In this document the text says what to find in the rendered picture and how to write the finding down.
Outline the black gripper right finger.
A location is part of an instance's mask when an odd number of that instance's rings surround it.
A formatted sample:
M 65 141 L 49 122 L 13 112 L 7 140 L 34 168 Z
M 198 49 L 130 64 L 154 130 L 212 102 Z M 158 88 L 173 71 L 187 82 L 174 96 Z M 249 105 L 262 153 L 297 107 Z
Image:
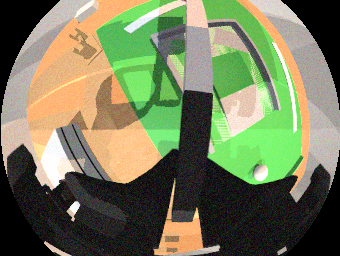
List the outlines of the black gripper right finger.
M 254 185 L 207 159 L 197 208 L 203 249 L 219 246 L 220 240 L 234 232 L 260 206 L 291 192 L 297 177 L 292 174 L 283 180 Z

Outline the red putter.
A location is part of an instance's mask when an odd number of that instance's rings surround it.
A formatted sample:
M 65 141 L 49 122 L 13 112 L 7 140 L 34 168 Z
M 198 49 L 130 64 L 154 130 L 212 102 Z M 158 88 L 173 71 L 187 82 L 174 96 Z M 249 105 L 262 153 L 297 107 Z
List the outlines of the red putter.
M 186 2 L 185 68 L 171 222 L 193 222 L 198 208 L 212 124 L 212 58 L 202 0 Z

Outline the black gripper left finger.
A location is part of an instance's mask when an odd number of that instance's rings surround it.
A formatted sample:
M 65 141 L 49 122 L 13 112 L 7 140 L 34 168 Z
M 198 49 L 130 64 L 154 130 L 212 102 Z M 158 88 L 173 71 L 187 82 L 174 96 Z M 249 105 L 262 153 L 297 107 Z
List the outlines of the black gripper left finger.
M 64 174 L 66 185 L 80 205 L 121 221 L 145 226 L 150 245 L 159 249 L 170 208 L 177 155 L 177 149 L 171 149 L 153 168 L 127 184 L 69 170 Z

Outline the white golf ball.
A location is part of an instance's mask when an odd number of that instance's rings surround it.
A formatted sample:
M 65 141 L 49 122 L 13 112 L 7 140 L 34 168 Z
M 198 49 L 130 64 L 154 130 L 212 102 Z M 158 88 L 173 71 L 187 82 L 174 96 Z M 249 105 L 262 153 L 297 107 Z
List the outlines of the white golf ball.
M 263 181 L 268 176 L 268 168 L 266 165 L 258 165 L 254 170 L 254 177 L 256 181 Z

